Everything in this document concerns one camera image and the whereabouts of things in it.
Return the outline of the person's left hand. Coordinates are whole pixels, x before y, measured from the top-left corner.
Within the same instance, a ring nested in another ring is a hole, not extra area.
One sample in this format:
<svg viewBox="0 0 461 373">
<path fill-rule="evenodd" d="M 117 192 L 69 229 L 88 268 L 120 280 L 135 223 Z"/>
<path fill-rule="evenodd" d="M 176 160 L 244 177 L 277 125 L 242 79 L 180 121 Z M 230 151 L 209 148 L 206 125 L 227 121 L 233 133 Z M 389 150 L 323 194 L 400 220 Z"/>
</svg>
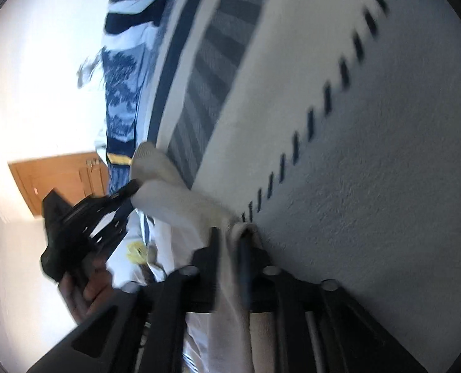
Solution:
<svg viewBox="0 0 461 373">
<path fill-rule="evenodd" d="M 74 285 L 68 274 L 64 275 L 58 285 L 59 293 L 77 325 L 109 302 L 115 294 L 112 274 L 107 269 L 106 259 L 96 258 L 92 266 L 92 273 L 83 290 Z"/>
</svg>

